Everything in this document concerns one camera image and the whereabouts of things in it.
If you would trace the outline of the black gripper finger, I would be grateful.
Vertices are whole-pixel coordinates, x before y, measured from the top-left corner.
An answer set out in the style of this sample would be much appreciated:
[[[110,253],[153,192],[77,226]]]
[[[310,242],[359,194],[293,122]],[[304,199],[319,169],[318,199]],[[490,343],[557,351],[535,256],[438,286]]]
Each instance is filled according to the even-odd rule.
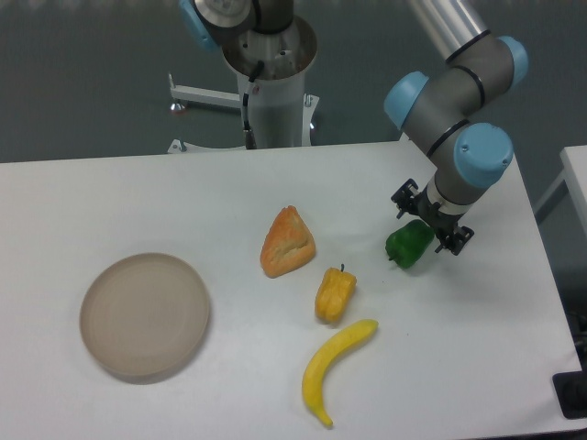
[[[439,242],[435,252],[447,250],[454,256],[458,256],[474,236],[474,231],[467,226],[451,225],[435,228],[434,231]]]
[[[418,185],[413,179],[408,179],[392,196],[391,201],[395,204],[401,218],[405,214],[418,216]]]

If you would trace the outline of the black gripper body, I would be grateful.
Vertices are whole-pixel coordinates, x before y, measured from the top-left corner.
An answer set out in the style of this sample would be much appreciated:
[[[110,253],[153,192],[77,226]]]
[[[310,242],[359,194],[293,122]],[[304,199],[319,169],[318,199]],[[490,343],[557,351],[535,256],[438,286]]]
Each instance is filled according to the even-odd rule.
[[[415,206],[417,215],[441,237],[453,234],[459,220],[468,212],[468,205],[451,202],[440,193],[434,181],[417,195]]]

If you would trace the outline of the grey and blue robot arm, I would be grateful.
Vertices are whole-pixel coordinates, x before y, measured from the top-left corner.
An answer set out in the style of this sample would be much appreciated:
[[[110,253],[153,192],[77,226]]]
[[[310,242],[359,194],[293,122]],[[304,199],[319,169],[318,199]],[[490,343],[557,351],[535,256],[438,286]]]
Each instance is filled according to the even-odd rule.
[[[420,218],[441,248],[458,254],[472,238],[460,219],[503,176],[511,139],[471,116],[520,83],[524,46],[496,37],[467,1],[413,1],[417,17],[447,64],[429,78],[414,71],[386,95],[383,108],[435,165],[424,188],[404,183],[393,195],[401,214]],[[313,29],[290,1],[182,1],[184,23],[208,50],[221,50],[238,78],[237,106],[247,149],[303,143],[304,76],[317,51]]]

